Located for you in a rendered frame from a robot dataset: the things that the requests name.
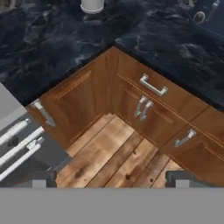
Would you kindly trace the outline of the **wooden drawer front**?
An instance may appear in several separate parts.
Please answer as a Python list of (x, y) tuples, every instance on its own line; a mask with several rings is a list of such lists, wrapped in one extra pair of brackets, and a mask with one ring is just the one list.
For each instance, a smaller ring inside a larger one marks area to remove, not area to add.
[[(118, 52), (117, 72), (188, 122), (207, 108), (201, 99), (121, 51)], [(143, 74), (149, 76), (148, 82), (155, 88), (166, 86), (168, 92), (162, 96), (154, 94), (139, 82)]]
[(224, 145), (224, 111), (208, 107), (191, 124)]

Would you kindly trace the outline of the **wooden cupboard door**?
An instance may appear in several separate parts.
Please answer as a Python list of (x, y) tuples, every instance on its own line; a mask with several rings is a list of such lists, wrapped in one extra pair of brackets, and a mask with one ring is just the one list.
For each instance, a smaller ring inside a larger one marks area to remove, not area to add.
[[(190, 129), (197, 134), (175, 148), (175, 141), (186, 137)], [(186, 125), (161, 147), (161, 151), (196, 179), (215, 186), (224, 186), (224, 146), (196, 127)]]
[(160, 148), (186, 125), (186, 121), (156, 100), (150, 97), (147, 99), (154, 104), (147, 110), (146, 118), (139, 122), (138, 131)]
[[(141, 114), (137, 117), (135, 117), (134, 114), (138, 101), (142, 96), (145, 96), (143, 92), (133, 84), (129, 83), (119, 75), (115, 77), (115, 84), (112, 94), (114, 111), (135, 130), (139, 130), (140, 128), (139, 118)], [(141, 113), (143, 112), (147, 101), (148, 99), (142, 104), (140, 109)]]
[(105, 54), (99, 56), (40, 97), (55, 122), (52, 130), (56, 140), (65, 148), (105, 114), (106, 61)]

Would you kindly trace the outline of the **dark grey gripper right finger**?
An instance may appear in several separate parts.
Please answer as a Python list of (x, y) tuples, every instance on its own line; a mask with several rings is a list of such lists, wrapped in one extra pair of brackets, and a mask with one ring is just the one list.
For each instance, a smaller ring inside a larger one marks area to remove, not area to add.
[(167, 171), (165, 173), (165, 187), (172, 188), (203, 188), (210, 187), (207, 182), (197, 180), (186, 171)]

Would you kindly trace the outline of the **grey appliance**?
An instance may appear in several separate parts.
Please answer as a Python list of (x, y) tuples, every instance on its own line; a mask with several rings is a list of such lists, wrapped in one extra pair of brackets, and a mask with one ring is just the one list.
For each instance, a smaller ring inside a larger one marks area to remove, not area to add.
[[(26, 118), (29, 118), (31, 122), (26, 128), (0, 146), (0, 157), (12, 148), (16, 147), (37, 128), (43, 128), (43, 126), (35, 120), (33, 115), (31, 115), (31, 113), (28, 112), (28, 110), (10, 93), (10, 91), (0, 83), (0, 136), (2, 136), (16, 123), (19, 123)], [(32, 172), (44, 171), (58, 173), (68, 162), (70, 162), (71, 158), (66, 151), (61, 148), (49, 134), (47, 134), (45, 129), (44, 132), (36, 139), (40, 137), (45, 139), (41, 144), (41, 148), (22, 163), (7, 178), (0, 182), (0, 187), (14, 187), (17, 182)], [(5, 164), (0, 166), (0, 174), (28, 151), (26, 146)]]

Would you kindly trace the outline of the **dark sink basin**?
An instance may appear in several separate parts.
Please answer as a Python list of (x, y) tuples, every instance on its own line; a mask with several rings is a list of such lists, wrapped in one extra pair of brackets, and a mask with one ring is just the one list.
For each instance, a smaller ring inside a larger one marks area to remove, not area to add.
[(224, 39), (224, 0), (197, 0), (189, 14), (189, 23), (197, 32)]

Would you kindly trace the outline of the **white round container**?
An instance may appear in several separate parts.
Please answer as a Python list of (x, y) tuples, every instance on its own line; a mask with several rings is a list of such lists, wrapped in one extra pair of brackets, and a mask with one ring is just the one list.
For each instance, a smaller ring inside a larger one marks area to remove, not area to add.
[(96, 14), (104, 9), (105, 0), (80, 0), (80, 8), (88, 14)]

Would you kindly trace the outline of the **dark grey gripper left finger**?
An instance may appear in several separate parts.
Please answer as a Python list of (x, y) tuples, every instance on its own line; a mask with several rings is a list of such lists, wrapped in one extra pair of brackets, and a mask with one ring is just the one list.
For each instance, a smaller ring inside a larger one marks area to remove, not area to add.
[(14, 187), (20, 188), (56, 188), (55, 171), (35, 171), (17, 182)]

